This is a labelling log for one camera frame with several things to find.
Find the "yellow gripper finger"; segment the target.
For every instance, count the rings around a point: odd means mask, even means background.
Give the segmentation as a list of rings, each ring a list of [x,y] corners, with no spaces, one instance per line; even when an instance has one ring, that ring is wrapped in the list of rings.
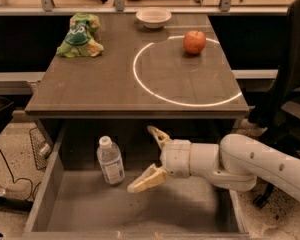
[[[168,172],[164,167],[150,165],[137,179],[128,185],[129,193],[139,193],[156,187],[166,181]]]
[[[170,136],[167,133],[161,131],[155,126],[149,125],[147,127],[147,130],[153,136],[160,149],[162,149],[165,144],[171,140]]]

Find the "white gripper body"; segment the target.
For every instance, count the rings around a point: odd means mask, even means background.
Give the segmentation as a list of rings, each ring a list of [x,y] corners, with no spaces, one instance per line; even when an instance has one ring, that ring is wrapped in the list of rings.
[[[190,176],[189,140],[170,140],[161,149],[160,161],[163,168],[173,178],[188,178]]]

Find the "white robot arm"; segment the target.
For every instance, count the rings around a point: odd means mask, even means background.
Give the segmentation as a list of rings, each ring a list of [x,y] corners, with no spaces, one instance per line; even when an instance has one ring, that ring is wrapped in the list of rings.
[[[228,134],[218,144],[211,144],[172,139],[154,126],[147,130],[161,150],[161,165],[150,165],[128,185],[130,193],[153,188],[168,177],[191,176],[219,188],[245,192],[261,178],[300,202],[300,159],[241,134]]]

